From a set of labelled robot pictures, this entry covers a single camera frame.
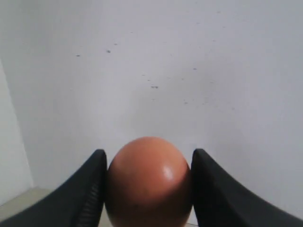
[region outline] white wall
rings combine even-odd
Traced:
[[[0,62],[0,205],[31,186],[31,173]]]
[[[189,162],[205,148],[303,218],[302,1],[2,2],[0,50],[37,185],[58,186],[96,148],[110,161],[158,135]]]

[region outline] floor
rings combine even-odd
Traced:
[[[29,207],[30,205],[36,203],[46,195],[50,193],[49,190],[33,188],[22,195],[14,198],[13,200],[7,202],[6,204],[0,206],[0,222],[20,211]],[[106,215],[106,210],[102,212],[101,222],[99,226],[102,227],[112,227],[108,217]],[[187,224],[185,227],[195,227],[193,225]]]

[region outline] brown egg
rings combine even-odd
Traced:
[[[126,144],[109,166],[105,205],[114,227],[183,227],[192,207],[186,160],[161,138]]]

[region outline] egg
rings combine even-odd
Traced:
[[[114,227],[183,227],[191,195],[186,160],[162,138],[129,142],[108,168],[105,206]]]

